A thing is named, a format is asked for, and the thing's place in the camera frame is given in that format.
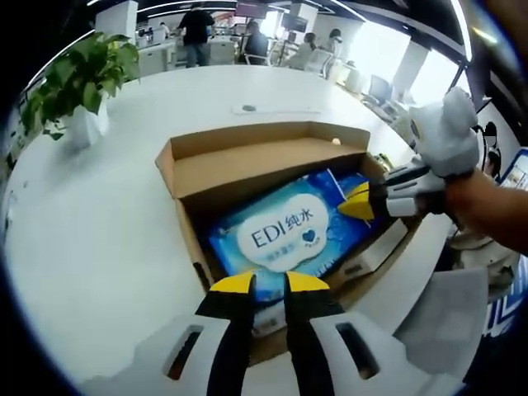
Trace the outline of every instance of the white desk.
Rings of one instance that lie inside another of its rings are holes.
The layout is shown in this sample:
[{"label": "white desk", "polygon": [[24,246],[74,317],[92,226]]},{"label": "white desk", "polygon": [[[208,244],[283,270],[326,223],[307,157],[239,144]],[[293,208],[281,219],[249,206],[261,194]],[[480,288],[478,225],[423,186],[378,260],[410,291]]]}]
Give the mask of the white desk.
[{"label": "white desk", "polygon": [[[229,81],[243,89],[225,89]],[[235,114],[242,104],[263,112]],[[139,342],[174,316],[193,313],[204,295],[154,166],[169,137],[318,120],[369,130],[369,150],[395,165],[413,155],[339,87],[287,68],[161,73],[125,85],[108,111],[110,133],[84,152],[72,153],[67,139],[38,137],[7,188],[18,199],[7,235],[13,288],[42,345],[76,383],[126,367]],[[429,216],[411,249],[356,308],[393,332],[429,280],[449,226],[445,216]],[[297,394],[288,355],[249,369],[244,386],[248,395]]]}]

